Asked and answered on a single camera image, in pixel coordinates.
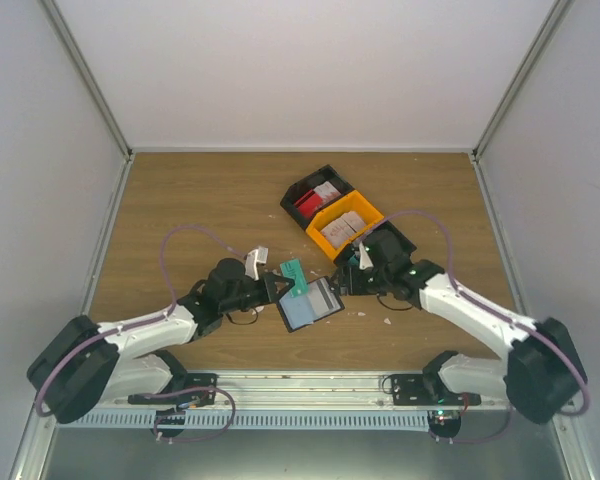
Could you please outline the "teal VIP card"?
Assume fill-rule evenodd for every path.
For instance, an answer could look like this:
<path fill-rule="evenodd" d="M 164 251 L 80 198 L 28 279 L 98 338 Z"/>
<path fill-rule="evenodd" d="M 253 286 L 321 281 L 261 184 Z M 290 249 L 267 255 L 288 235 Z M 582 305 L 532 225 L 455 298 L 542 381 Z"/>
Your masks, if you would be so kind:
<path fill-rule="evenodd" d="M 297 298 L 308 293 L 309 287 L 301 262 L 297 258 L 293 258 L 280 264 L 280 270 L 285 278 L 292 279 L 294 286 L 290 290 L 292 298 Z"/>

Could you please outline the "black leather card holder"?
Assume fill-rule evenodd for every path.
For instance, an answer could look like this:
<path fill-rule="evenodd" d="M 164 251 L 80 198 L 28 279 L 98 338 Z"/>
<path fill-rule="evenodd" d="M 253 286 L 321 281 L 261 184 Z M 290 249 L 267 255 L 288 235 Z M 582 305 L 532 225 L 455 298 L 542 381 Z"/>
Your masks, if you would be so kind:
<path fill-rule="evenodd" d="M 308 284 L 308 291 L 293 297 L 287 292 L 277 303 L 288 333 L 296 332 L 344 310 L 344 304 L 329 278 L 317 278 Z"/>

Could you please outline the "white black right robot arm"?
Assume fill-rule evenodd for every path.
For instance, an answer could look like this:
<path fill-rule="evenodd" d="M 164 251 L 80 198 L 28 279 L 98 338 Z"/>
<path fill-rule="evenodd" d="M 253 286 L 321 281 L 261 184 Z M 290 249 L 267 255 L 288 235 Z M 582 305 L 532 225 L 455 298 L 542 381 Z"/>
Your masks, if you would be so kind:
<path fill-rule="evenodd" d="M 343 295 L 391 295 L 441 317 L 494 353 L 493 359 L 452 350 L 436 356 L 422 370 L 427 400 L 444 405 L 457 394 L 499 398 L 536 424 L 568 415 L 566 406 L 576 395 L 582 397 L 578 412 L 587 411 L 587 376 L 563 323 L 504 308 L 462 285 L 450 269 L 413 261 L 412 251 L 400 235 L 376 230 L 337 267 L 333 279 Z"/>

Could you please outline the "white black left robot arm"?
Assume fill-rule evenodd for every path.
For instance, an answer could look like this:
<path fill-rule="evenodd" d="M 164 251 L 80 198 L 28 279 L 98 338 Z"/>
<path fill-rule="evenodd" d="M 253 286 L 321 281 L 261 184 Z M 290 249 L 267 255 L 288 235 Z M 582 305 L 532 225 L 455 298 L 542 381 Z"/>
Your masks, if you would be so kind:
<path fill-rule="evenodd" d="M 271 272 L 252 277 L 242 261 L 224 258 L 162 310 L 105 323 L 79 315 L 27 370 L 36 390 L 34 409 L 67 424 L 102 402 L 129 396 L 176 403 L 186 391 L 184 368 L 164 349 L 212 333 L 233 312 L 275 304 L 294 285 L 293 279 Z"/>

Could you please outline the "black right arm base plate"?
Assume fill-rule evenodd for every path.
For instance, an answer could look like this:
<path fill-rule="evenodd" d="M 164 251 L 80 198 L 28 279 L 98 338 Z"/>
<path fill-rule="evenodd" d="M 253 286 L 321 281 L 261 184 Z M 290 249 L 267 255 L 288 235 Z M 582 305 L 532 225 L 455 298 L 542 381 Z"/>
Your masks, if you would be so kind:
<path fill-rule="evenodd" d="M 453 393 L 440 380 L 422 373 L 394 373 L 384 377 L 380 388 L 395 406 L 463 407 L 481 404 L 477 394 Z"/>

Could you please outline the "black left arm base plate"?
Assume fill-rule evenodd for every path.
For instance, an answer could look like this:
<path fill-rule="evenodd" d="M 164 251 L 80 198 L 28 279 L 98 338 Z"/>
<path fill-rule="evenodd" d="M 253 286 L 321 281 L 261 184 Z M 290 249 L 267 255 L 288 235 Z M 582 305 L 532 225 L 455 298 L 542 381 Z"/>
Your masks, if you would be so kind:
<path fill-rule="evenodd" d="M 176 376 L 161 391 L 161 394 L 173 393 L 193 387 L 215 387 L 218 375 L 216 373 L 188 372 L 185 375 Z M 206 406 L 215 401 L 215 394 L 208 391 L 179 394 L 169 398 L 148 398 L 142 395 L 131 395 L 126 398 L 131 405 L 184 405 Z"/>

